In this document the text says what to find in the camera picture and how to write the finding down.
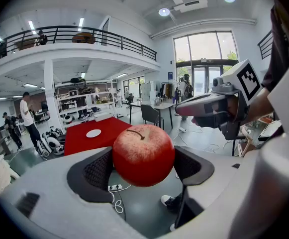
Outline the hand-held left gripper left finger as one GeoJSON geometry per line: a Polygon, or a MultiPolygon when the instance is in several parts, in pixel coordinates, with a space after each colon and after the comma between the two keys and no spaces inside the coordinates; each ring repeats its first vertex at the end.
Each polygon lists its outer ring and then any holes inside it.
{"type": "Polygon", "coordinates": [[[35,165],[0,194],[0,203],[31,239],[139,239],[117,214],[108,191],[112,148],[35,165]]]}

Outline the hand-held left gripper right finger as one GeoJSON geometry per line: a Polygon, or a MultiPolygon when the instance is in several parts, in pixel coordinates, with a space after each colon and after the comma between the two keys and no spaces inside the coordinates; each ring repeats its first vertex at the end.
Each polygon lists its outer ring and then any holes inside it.
{"type": "Polygon", "coordinates": [[[182,198],[175,230],[165,239],[256,239],[254,208],[247,207],[258,150],[244,158],[176,146],[182,198]]]}

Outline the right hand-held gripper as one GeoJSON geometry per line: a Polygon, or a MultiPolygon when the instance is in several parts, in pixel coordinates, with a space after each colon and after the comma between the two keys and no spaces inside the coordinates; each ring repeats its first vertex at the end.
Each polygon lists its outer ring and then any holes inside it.
{"type": "Polygon", "coordinates": [[[226,140],[234,140],[261,88],[254,68],[246,59],[214,78],[211,93],[182,101],[175,111],[181,116],[193,116],[192,122],[200,127],[219,128],[226,140]],[[236,119],[227,110],[227,99],[233,95],[239,98],[236,119]]]}

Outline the person's right hand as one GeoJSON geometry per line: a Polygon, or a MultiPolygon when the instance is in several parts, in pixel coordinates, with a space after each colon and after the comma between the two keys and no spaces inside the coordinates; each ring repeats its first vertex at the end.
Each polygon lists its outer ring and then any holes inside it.
{"type": "Polygon", "coordinates": [[[236,115],[238,113],[238,105],[239,105],[239,98],[235,95],[230,96],[227,99],[227,110],[236,119],[236,115]]]}

